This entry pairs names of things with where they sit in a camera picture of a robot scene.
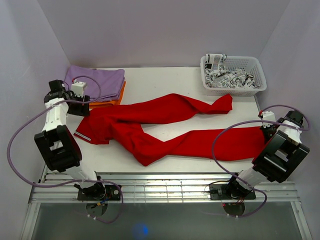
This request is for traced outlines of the red trousers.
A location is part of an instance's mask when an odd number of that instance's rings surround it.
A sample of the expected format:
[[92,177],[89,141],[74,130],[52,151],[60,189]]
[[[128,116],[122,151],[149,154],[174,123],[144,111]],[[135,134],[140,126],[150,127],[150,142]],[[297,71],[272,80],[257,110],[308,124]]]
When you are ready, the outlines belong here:
[[[151,136],[167,141],[191,130],[224,129],[233,124],[258,119],[259,107],[253,96],[234,97],[232,111],[226,115],[200,115],[182,122],[143,125]],[[166,156],[151,165],[141,165],[117,141],[95,145],[76,138],[82,152],[82,164],[101,173],[220,173],[222,169],[211,159]]]

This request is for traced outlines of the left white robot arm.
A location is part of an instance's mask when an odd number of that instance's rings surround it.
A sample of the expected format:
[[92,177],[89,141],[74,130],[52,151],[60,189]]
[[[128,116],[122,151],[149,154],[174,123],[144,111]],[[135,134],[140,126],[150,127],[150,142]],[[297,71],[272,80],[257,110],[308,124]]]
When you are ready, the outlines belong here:
[[106,187],[101,177],[81,165],[82,153],[67,127],[67,116],[87,117],[90,114],[90,97],[85,94],[87,84],[73,80],[69,89],[61,80],[49,82],[49,93],[44,97],[47,109],[45,124],[34,141],[51,171],[66,173],[77,180],[75,187],[89,199],[100,200],[106,196]]

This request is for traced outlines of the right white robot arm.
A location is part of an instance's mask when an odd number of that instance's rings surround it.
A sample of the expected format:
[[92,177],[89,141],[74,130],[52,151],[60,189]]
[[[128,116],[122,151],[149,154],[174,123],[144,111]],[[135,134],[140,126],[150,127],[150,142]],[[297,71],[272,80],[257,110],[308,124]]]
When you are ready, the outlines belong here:
[[232,199],[244,199],[262,182],[284,182],[309,154],[310,149],[301,141],[304,115],[290,110],[276,123],[275,114],[264,111],[261,130],[264,136],[262,151],[252,160],[252,167],[236,173],[225,186],[225,193]]

